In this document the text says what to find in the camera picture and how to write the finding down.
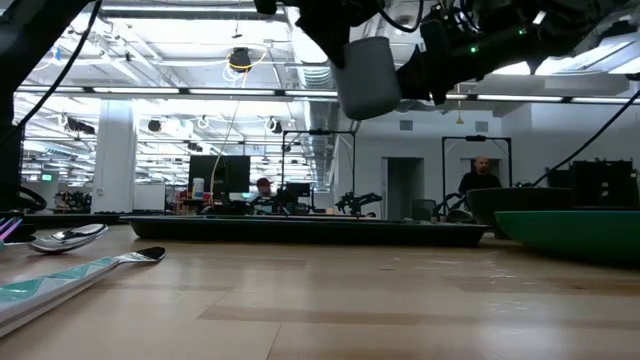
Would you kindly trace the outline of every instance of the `green bowl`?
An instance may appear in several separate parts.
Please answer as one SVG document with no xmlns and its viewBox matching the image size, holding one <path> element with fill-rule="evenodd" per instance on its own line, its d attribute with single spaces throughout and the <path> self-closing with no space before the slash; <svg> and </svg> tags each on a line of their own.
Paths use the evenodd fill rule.
<svg viewBox="0 0 640 360">
<path fill-rule="evenodd" d="M 497 212 L 512 239 L 578 260 L 640 266 L 640 211 Z"/>
</svg>

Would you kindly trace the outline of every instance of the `black tray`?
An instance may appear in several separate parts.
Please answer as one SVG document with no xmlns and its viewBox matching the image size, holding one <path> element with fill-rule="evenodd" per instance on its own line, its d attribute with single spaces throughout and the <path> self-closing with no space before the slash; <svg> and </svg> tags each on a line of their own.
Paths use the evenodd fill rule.
<svg viewBox="0 0 640 360">
<path fill-rule="evenodd" d="M 124 216 L 141 238 L 291 243 L 477 246 L 483 225 L 328 216 Z"/>
</svg>

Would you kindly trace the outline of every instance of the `spoon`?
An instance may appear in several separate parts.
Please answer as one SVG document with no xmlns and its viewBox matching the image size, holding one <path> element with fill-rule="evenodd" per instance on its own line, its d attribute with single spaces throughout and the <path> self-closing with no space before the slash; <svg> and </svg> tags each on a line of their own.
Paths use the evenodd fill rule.
<svg viewBox="0 0 640 360">
<path fill-rule="evenodd" d="M 158 263 L 166 254 L 164 248 L 153 247 L 0 287 L 0 338 L 80 293 L 119 265 Z"/>
<path fill-rule="evenodd" d="M 13 222 L 11 227 L 19 224 L 17 221 Z M 83 226 L 80 228 L 60 231 L 53 235 L 45 237 L 37 237 L 34 241 L 28 244 L 32 250 L 43 254 L 63 254 L 71 250 L 78 249 L 85 245 L 92 243 L 94 240 L 104 235 L 109 230 L 107 225 L 92 224 Z M 25 243 L 8 243 L 5 246 L 18 246 Z"/>
</svg>

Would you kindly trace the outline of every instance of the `desk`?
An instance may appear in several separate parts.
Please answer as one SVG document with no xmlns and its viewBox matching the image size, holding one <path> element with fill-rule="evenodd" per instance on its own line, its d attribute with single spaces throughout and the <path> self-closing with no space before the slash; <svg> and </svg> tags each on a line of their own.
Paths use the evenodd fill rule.
<svg viewBox="0 0 640 360">
<path fill-rule="evenodd" d="M 479 249 L 136 240 L 0 253 L 0 281 L 164 246 L 0 340 L 11 360 L 638 359 L 637 272 Z"/>
</svg>

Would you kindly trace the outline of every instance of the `white pillar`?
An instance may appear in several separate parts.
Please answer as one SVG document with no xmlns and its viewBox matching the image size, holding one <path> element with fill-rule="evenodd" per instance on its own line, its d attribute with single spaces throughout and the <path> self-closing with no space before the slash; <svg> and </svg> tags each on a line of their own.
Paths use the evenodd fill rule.
<svg viewBox="0 0 640 360">
<path fill-rule="evenodd" d="M 138 121 L 131 101 L 103 100 L 91 211 L 131 212 L 136 181 Z"/>
</svg>

